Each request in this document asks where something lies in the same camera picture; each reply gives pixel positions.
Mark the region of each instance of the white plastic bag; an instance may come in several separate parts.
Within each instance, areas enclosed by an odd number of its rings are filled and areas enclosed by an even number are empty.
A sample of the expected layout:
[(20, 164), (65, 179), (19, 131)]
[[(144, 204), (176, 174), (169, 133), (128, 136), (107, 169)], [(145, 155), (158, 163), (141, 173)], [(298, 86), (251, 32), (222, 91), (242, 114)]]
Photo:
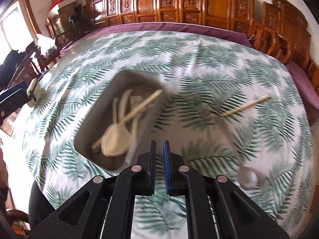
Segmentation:
[(37, 34), (38, 37), (38, 46), (40, 47), (41, 54), (48, 58), (50, 54), (58, 50), (58, 48), (55, 45), (54, 39), (51, 39), (50, 37), (45, 37), (41, 34)]

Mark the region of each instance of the palm leaf pattern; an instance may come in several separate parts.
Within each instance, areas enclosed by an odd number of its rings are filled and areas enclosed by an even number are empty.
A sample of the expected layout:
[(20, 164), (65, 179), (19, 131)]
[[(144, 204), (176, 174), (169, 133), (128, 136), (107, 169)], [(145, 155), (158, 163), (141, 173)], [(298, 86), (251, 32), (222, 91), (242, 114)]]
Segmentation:
[[(203, 175), (225, 174), (236, 182), (240, 166), (258, 170), (258, 184), (247, 195), (293, 234), (310, 205), (313, 179), (311, 134), (294, 82), (272, 57), (189, 33), (102, 36), (43, 92), (27, 121), (22, 150), (55, 208), (95, 175), (118, 173), (96, 166), (78, 154), (73, 143), (91, 107), (114, 75), (126, 69), (160, 74), (169, 91), (162, 113), (154, 117), (152, 139), (168, 139), (172, 151)], [(271, 98), (220, 117), (265, 94)], [(185, 200), (166, 195), (160, 157), (155, 196), (136, 197), (137, 237), (175, 238), (185, 233)]]

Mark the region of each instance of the person's arm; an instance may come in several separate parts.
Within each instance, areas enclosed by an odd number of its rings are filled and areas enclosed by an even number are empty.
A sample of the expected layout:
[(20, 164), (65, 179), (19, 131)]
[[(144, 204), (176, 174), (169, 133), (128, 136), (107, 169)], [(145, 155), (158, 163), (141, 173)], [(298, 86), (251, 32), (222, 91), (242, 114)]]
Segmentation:
[(7, 217), (7, 211), (5, 209), (5, 202), (8, 195), (8, 172), (7, 166), (3, 160), (2, 149), (0, 148), (0, 210)]

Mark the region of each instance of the black pants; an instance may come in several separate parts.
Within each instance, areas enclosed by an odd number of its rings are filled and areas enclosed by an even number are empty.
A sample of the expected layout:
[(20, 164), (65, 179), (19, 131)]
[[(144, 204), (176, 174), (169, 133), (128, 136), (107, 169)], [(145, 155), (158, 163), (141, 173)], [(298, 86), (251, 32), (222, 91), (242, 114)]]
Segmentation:
[(37, 183), (34, 182), (29, 201), (29, 224), (31, 230), (44, 221), (54, 210), (54, 207), (40, 191)]

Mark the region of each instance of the silver bolt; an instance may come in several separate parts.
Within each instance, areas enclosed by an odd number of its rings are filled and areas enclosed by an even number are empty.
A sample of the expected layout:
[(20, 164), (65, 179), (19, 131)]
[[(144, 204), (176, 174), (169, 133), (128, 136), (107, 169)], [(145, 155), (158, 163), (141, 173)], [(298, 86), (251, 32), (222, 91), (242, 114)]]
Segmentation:
[(132, 171), (133, 172), (139, 172), (141, 169), (142, 169), (142, 167), (139, 166), (139, 165), (133, 165), (132, 166)]
[(94, 183), (101, 183), (103, 181), (103, 177), (102, 176), (95, 176), (93, 178), (93, 182)]
[(225, 183), (228, 179), (226, 176), (221, 175), (221, 176), (218, 176), (217, 180), (221, 183)]
[(188, 172), (189, 171), (189, 167), (186, 166), (186, 165), (182, 165), (182, 166), (180, 166), (180, 171), (181, 172)]

